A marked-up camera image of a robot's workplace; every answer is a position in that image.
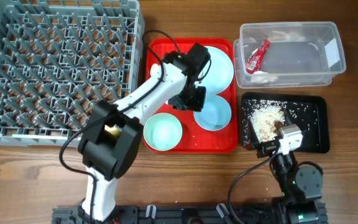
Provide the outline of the rice and meat leftovers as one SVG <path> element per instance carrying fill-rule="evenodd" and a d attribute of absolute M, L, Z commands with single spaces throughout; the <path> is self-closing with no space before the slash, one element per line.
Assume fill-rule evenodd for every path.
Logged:
<path fill-rule="evenodd" d="M 259 105 L 250 116 L 250 123 L 259 142 L 272 141 L 279 133 L 285 118 L 280 105 Z"/>

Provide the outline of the light blue small bowl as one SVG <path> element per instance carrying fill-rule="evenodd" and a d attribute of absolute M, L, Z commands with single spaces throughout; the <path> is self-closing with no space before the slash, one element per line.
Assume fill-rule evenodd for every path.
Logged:
<path fill-rule="evenodd" d="M 225 128 L 232 116 L 230 104 L 219 95 L 207 95 L 203 109 L 193 113 L 198 126 L 207 131 Z"/>

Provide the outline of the green saucer bowl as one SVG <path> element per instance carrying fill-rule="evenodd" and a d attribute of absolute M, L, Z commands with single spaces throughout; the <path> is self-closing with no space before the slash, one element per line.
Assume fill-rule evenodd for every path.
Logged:
<path fill-rule="evenodd" d="M 144 126 L 144 140 L 156 151 L 169 151 L 179 144 L 183 135 L 181 122 L 172 114 L 158 113 Z"/>

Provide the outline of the white plastic spoon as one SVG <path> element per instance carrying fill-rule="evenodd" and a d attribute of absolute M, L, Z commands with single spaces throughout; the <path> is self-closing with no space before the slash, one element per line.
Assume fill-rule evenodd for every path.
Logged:
<path fill-rule="evenodd" d="M 159 64 L 155 63 L 150 68 L 150 77 L 159 79 L 161 75 L 161 67 Z"/>

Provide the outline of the red snack wrapper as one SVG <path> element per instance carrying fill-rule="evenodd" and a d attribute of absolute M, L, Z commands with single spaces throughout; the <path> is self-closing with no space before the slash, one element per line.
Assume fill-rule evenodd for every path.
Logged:
<path fill-rule="evenodd" d="M 251 53 L 251 56 L 246 61 L 247 73 L 253 74 L 260 70 L 264 56 L 267 53 L 269 47 L 270 47 L 270 41 L 265 39 L 262 45 Z"/>

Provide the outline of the yellow plastic cup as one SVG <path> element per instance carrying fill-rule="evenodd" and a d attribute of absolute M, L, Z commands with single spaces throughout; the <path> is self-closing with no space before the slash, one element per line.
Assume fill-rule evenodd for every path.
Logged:
<path fill-rule="evenodd" d="M 118 138 L 122 133 L 122 129 L 116 125 L 114 126 L 105 125 L 104 130 L 107 131 L 109 134 L 113 135 L 115 138 Z"/>

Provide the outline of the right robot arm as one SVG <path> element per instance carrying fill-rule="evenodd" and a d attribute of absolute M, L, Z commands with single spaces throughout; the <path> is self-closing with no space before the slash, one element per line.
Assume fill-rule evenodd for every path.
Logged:
<path fill-rule="evenodd" d="M 250 146 L 257 157 L 266 157 L 275 180 L 282 191 L 270 203 L 249 205 L 261 223 L 327 223 L 326 205 L 320 203 L 323 186 L 322 168 L 310 161 L 297 162 L 294 150 L 302 145 L 304 131 L 287 119 L 271 141 L 260 142 L 251 120 L 247 119 Z"/>

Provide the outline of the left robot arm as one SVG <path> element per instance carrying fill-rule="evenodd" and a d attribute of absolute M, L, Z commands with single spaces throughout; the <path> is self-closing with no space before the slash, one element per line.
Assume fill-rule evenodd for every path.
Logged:
<path fill-rule="evenodd" d="M 86 198 L 79 211 L 87 223 L 105 222 L 112 214 L 117 182 L 139 150 L 145 123 L 164 104 L 176 110 L 201 111 L 206 88 L 198 86 L 211 63 L 208 49 L 193 44 L 187 53 L 172 51 L 130 95 L 110 104 L 96 103 L 86 124 L 78 152 L 88 173 Z"/>

